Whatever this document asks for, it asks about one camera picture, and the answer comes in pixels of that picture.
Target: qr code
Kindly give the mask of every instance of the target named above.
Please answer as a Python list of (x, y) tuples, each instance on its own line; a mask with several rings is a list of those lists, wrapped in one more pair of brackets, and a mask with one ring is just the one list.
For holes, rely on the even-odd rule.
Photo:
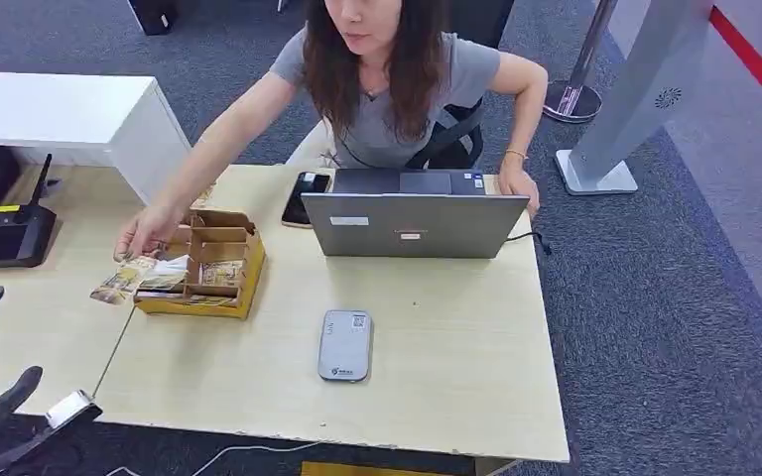
[(362, 329), (366, 325), (365, 315), (353, 315), (352, 316), (352, 328)]

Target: yellow label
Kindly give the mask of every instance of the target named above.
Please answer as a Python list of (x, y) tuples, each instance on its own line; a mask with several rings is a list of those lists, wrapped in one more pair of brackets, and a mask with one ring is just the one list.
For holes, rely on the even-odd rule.
[(19, 211), (20, 205), (5, 205), (0, 206), (0, 213), (3, 213), (5, 211)]

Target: white cable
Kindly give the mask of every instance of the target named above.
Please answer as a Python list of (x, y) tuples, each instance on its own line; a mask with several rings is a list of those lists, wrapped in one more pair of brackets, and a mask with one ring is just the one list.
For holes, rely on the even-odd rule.
[[(250, 450), (260, 449), (260, 450), (263, 450), (263, 451), (273, 451), (274, 453), (290, 453), (292, 451), (301, 451), (303, 449), (308, 449), (308, 448), (310, 448), (312, 446), (317, 446), (318, 444), (319, 444), (318, 442), (317, 443), (309, 443), (309, 444), (304, 444), (302, 446), (297, 446), (297, 447), (294, 447), (294, 448), (271, 448), (269, 446), (229, 446), (227, 448), (223, 448), (222, 451), (217, 453), (213, 458), (211, 458), (201, 468), (196, 470), (191, 476), (199, 476), (200, 473), (202, 473), (203, 471), (208, 469), (209, 466), (211, 466), (212, 464), (214, 464), (215, 461), (220, 459), (220, 456), (223, 456), (224, 454), (230, 453), (232, 451), (250, 451)], [(126, 466), (121, 466), (120, 468), (113, 469), (112, 471), (106, 473), (106, 476), (112, 476), (113, 474), (115, 474), (115, 473), (117, 473), (119, 471), (124, 471), (125, 473), (129, 474), (130, 476), (142, 476), (141, 474), (139, 474), (139, 473), (137, 473), (135, 471), (132, 471), (130, 468), (128, 468)]]

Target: black smartphone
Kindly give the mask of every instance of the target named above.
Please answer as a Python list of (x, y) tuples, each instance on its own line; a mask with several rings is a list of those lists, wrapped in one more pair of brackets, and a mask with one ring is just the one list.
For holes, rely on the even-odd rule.
[(294, 191), (288, 199), (288, 206), (282, 214), (282, 224), (285, 226), (297, 226), (311, 228), (311, 220), (302, 203), (303, 193), (325, 193), (331, 183), (331, 176), (316, 174), (314, 172), (302, 172), (294, 184)]

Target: white device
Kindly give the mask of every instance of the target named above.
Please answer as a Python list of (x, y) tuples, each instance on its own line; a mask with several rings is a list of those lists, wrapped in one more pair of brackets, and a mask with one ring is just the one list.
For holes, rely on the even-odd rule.
[(652, 0), (629, 58), (572, 150), (557, 151), (568, 193), (630, 193), (624, 160), (695, 93), (714, 0)]
[(317, 372), (325, 380), (360, 382), (369, 375), (372, 319), (362, 310), (330, 310), (322, 321)]

